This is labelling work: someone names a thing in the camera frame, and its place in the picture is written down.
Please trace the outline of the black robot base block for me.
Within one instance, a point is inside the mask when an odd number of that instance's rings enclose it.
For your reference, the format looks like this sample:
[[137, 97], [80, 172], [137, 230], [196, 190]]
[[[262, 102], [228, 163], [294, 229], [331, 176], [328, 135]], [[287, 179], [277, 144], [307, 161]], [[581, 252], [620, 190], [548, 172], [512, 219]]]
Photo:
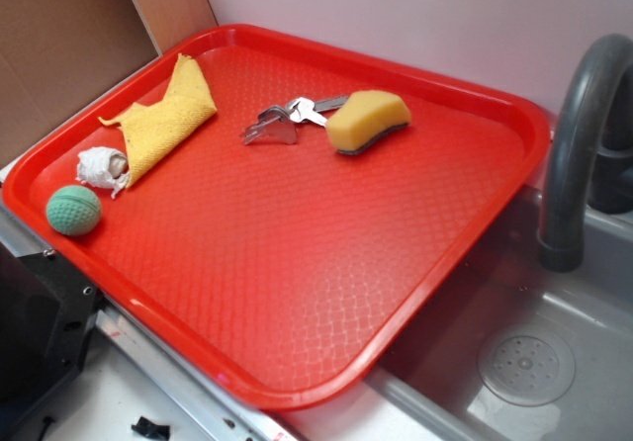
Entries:
[[1, 249], [1, 430], [20, 424], [83, 369], [102, 294], [54, 251]]

